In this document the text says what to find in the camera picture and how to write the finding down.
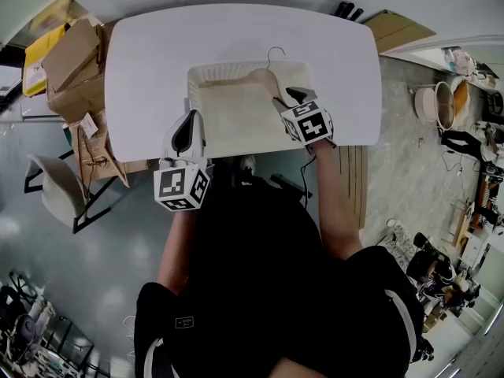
white plastic basket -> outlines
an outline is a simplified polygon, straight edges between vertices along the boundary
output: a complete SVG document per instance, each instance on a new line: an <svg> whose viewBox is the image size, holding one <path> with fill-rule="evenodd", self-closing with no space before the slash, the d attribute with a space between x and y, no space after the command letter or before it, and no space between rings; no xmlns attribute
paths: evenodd
<svg viewBox="0 0 504 378"><path fill-rule="evenodd" d="M260 84L205 87L211 81L236 80L256 69L266 69L267 61L223 63L194 67L187 74L188 97L192 109L198 110L205 126L205 156L227 157L240 154L299 148L285 133L285 127ZM313 88L309 69L304 63L272 62L282 99L289 105L298 103L285 88Z"/></svg>

paper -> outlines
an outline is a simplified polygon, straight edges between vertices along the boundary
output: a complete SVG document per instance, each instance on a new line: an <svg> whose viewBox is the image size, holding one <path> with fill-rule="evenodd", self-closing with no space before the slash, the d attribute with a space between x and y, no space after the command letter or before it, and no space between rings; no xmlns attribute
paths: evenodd
<svg viewBox="0 0 504 378"><path fill-rule="evenodd" d="M26 87L31 88L35 84L46 80L46 72L44 71L40 61L31 63L26 68Z"/></svg>
<svg viewBox="0 0 504 378"><path fill-rule="evenodd" d="M84 118L80 121L80 127L84 130L88 139L91 139L91 137L93 137L93 135L98 131L98 128L91 119L91 115L89 113L86 113Z"/></svg>

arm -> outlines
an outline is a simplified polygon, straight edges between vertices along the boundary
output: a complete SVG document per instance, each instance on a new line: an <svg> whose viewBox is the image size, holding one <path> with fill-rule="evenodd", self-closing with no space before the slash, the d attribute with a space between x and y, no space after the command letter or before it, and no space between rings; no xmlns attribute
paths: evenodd
<svg viewBox="0 0 504 378"><path fill-rule="evenodd" d="M189 275L189 255L196 215L194 210L175 213L159 265L157 282L175 295L182 291Z"/></svg>
<svg viewBox="0 0 504 378"><path fill-rule="evenodd" d="M317 156L318 207L322 243L334 258L348 259L362 249L354 212L341 186L341 175L331 145L312 146Z"/></svg>
<svg viewBox="0 0 504 378"><path fill-rule="evenodd" d="M429 277L435 271L435 267L437 266L438 261L433 261L429 268L427 269L427 273L425 273L426 277Z"/></svg>

label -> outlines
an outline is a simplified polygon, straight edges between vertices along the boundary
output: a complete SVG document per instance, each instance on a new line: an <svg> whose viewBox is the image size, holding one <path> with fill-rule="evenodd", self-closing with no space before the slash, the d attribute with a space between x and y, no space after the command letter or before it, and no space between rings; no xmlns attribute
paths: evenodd
<svg viewBox="0 0 504 378"><path fill-rule="evenodd" d="M36 84L46 80L46 71L42 67L41 61L34 61L26 68L26 88L32 88Z"/></svg>
<svg viewBox="0 0 504 378"><path fill-rule="evenodd" d="M80 121L80 127L84 130L84 133L86 133L88 140L91 139L91 137L93 137L93 135L98 131L98 128L91 119L91 115L89 113L86 113L86 116Z"/></svg>
<svg viewBox="0 0 504 378"><path fill-rule="evenodd" d="M175 319L175 329L187 329L195 326L195 319L193 317L184 317Z"/></svg>

white chair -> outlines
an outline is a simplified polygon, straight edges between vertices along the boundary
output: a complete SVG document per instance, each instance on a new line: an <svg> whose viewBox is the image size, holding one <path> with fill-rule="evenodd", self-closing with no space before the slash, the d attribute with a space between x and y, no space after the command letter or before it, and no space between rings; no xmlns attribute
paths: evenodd
<svg viewBox="0 0 504 378"><path fill-rule="evenodd" d="M30 164L24 178L24 193L42 191L44 206L76 234L111 210L108 207L93 217L87 217L89 208L117 177L110 178L96 195L89 192L90 199L86 203L80 182L70 167L63 161L72 154L73 151L70 150L59 158L28 155ZM42 173L44 173L42 185L30 186L30 182Z"/></svg>

